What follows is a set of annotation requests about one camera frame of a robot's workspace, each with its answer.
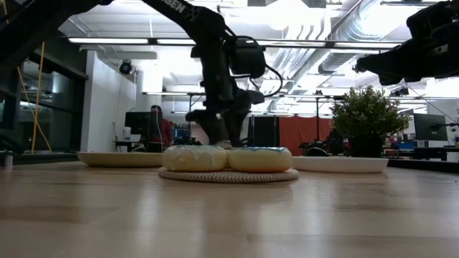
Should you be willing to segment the red partition screen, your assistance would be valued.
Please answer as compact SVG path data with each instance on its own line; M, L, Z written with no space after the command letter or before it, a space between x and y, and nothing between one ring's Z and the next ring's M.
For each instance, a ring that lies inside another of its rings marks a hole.
M316 117L299 116L279 118L280 146L286 147L293 156L303 155L301 143L312 143L314 140L325 140L331 131L331 119L319 119L319 137L317 137Z

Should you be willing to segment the large white frosted donut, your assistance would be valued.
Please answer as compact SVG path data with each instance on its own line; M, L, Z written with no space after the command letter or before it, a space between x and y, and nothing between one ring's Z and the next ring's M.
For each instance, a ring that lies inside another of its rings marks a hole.
M221 171L227 165L225 149L215 145L173 145L163 152L162 165L176 172Z

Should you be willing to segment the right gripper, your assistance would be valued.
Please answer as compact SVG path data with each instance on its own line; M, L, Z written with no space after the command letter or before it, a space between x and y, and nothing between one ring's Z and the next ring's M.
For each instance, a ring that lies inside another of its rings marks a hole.
M354 71L379 75L381 85L459 77L459 34L431 36L421 42L410 39L384 54L358 58Z

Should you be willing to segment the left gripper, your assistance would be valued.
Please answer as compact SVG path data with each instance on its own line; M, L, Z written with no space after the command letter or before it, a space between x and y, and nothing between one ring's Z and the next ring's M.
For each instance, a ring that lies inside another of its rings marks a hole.
M235 80L231 80L228 87L219 89L207 87L205 82L204 85L204 109L189 111L185 116L186 121L200 124L210 145L229 140L233 147L242 146L240 135L244 119L252 105L263 103L265 96L257 90L239 88Z

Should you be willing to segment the black office chair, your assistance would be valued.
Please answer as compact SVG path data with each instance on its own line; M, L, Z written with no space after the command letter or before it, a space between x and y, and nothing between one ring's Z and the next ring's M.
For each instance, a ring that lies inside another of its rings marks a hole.
M330 131L325 140L317 140L312 143L301 143L304 156L338 156L344 152L344 138L336 130Z

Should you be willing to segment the black aluminium table frame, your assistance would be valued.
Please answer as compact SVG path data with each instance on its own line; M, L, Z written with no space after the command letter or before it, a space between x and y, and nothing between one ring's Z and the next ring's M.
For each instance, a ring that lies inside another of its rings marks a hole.
M14 165L78 161L76 153L13 155ZM459 162L389 159L388 167L459 175Z

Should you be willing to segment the blue storage bin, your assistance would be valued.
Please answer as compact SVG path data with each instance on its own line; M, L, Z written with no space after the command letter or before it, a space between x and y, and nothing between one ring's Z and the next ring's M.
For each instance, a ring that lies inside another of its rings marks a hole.
M189 129L174 128L173 129L174 145L186 145L189 142Z

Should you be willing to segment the potted green plant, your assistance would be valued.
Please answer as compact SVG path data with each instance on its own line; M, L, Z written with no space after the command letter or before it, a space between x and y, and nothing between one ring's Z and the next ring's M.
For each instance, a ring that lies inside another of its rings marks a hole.
M332 105L332 126L349 141L350 156L382 156L386 138L409 127L409 117L399 114L398 106L398 100L371 85L351 88Z

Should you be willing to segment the silver ventilation duct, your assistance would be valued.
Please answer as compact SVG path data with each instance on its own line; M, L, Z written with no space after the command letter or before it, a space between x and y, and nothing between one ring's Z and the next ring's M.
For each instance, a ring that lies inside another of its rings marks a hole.
M401 7L381 5L383 1L386 0L358 0L336 27L332 28L329 22L321 20L316 29L310 24L296 26L288 30L288 36L294 39L379 41L404 24L410 15ZM338 52L336 49L281 49L275 66L287 78L309 71L330 75L353 57L353 53Z

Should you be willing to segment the person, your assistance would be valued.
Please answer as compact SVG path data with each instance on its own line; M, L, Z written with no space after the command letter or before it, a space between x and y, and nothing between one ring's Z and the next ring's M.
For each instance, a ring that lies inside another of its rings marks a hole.
M151 132L148 148L150 152L161 153L173 143L171 123L163 118L159 105L151 106Z

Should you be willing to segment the black cabinet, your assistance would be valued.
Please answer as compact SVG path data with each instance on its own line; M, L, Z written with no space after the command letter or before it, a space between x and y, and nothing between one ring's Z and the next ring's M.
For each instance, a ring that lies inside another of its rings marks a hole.
M279 147L279 117L252 116L249 118L247 145L253 147Z

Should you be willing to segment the long ceiling light bar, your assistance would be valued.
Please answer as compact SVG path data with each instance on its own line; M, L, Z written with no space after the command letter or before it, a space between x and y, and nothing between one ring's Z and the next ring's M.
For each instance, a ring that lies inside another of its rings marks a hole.
M70 37L69 42L74 44L94 45L164 45L164 46L193 46L192 39L185 38L103 38L103 37ZM275 48L311 48L311 49L391 49L401 42L356 42L331 40L287 40L287 39L248 39L248 42L257 42L264 47Z

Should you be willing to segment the beige round plate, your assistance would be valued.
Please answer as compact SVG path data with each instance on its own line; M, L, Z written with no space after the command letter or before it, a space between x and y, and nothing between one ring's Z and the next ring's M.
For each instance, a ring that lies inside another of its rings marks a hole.
M162 153L78 152L80 161L92 167L155 168L162 166Z

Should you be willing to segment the large blue frosted donut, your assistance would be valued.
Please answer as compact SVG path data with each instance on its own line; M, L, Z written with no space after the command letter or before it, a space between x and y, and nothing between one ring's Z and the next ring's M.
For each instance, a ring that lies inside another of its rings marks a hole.
M280 173L293 165L291 152L284 147L241 147L227 151L230 168L248 173Z

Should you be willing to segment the white round plate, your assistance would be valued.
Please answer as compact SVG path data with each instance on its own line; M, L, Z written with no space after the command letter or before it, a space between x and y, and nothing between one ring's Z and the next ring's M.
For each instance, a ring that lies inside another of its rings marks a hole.
M326 173L381 173L388 164L386 158L355 158L343 156L295 156L293 168L298 171Z

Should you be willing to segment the black computer monitor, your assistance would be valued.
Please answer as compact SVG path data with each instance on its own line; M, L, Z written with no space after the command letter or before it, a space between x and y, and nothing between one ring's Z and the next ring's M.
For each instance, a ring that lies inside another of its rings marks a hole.
M446 141L448 139L444 115L415 113L414 124L417 140Z
M150 128L151 114L149 112L127 112L125 126L135 135L145 136Z

